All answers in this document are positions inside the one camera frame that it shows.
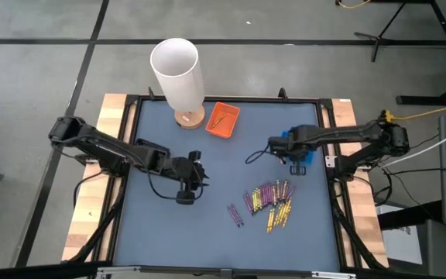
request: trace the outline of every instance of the blue table surface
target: blue table surface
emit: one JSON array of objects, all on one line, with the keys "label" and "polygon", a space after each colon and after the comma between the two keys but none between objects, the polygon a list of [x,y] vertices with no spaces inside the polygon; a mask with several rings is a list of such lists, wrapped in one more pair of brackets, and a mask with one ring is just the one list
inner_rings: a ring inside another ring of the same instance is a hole
[{"label": "blue table surface", "polygon": [[[312,104],[236,102],[241,111],[232,137],[222,139],[204,127],[184,130],[166,102],[143,102],[137,138],[170,148],[172,157],[202,152],[210,186],[194,205],[154,195],[146,174],[130,171],[118,231],[115,265],[213,267],[258,270],[339,271],[338,251],[326,174],[317,151],[307,175],[291,176],[289,165],[269,155],[244,163],[270,136],[301,124],[317,125]],[[214,107],[205,102],[206,120]],[[297,186],[285,228],[266,233],[268,212],[251,216],[242,194],[266,181],[288,179]],[[180,184],[153,176],[154,187],[175,196]],[[245,225],[238,228],[226,206],[233,203]]]}]

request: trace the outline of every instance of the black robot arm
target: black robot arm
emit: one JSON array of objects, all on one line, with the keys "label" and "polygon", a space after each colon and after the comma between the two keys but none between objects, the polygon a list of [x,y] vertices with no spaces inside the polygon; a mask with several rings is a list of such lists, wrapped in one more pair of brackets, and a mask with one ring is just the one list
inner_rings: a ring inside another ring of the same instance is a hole
[{"label": "black robot arm", "polygon": [[193,191],[206,186],[203,179],[207,176],[199,163],[199,151],[190,152],[188,158],[171,158],[166,147],[144,139],[138,139],[135,145],[124,143],[97,131],[79,117],[60,117],[49,138],[54,146],[76,147],[86,154],[86,158],[96,159],[110,176],[123,177],[132,165],[139,171],[179,181],[181,187],[173,199],[180,204],[193,204],[196,199]]},{"label": "black robot arm", "polygon": [[305,175],[305,160],[310,151],[329,143],[371,143],[350,156],[339,155],[334,162],[334,177],[351,180],[357,167],[373,164],[385,155],[398,157],[409,152],[405,128],[382,119],[363,126],[320,128],[312,125],[293,127],[286,137],[268,138],[269,151],[285,162],[290,158],[290,173]]}]

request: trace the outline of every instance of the white paper tube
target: white paper tube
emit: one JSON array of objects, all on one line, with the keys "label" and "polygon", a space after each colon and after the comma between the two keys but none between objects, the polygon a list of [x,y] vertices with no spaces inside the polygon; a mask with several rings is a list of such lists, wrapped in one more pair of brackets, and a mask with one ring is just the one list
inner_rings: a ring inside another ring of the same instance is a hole
[{"label": "white paper tube", "polygon": [[204,84],[195,45],[179,38],[164,40],[151,53],[151,67],[172,109],[199,109],[204,100]]}]

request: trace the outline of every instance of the orange plastic tray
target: orange plastic tray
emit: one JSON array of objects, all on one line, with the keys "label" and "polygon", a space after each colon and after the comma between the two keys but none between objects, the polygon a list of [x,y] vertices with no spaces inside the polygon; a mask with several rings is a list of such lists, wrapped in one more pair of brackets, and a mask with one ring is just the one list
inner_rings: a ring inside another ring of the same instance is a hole
[{"label": "orange plastic tray", "polygon": [[239,113],[240,108],[222,102],[216,102],[208,124],[206,125],[206,131],[225,139],[229,138],[232,136]]}]

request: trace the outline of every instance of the white cable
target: white cable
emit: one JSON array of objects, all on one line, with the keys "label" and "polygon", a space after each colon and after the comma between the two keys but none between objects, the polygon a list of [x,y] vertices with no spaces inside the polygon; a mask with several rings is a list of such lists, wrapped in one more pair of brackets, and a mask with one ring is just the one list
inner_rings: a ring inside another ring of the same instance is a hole
[{"label": "white cable", "polygon": [[417,156],[417,155],[420,155],[420,154],[422,154],[422,153],[424,153],[424,152],[426,152],[426,151],[428,151],[428,150],[430,150],[430,149],[435,148],[436,146],[441,145],[441,144],[444,143],[444,142],[446,142],[446,138],[443,139],[442,141],[438,142],[438,143],[435,143],[434,145],[428,147],[428,148],[425,149],[425,150],[421,150],[421,151],[419,151],[418,153],[414,153],[414,154],[412,154],[412,155],[410,155],[410,156],[406,156],[406,157],[404,157],[404,158],[400,158],[400,159],[398,159],[398,160],[394,160],[393,162],[388,163],[388,164],[384,165],[384,166],[381,167],[381,168],[389,167],[389,166],[391,166],[391,165],[393,165],[393,164],[397,164],[397,163],[399,163],[399,162],[402,162],[403,160],[407,160],[407,159],[410,159],[410,158],[415,157],[415,156]]}]

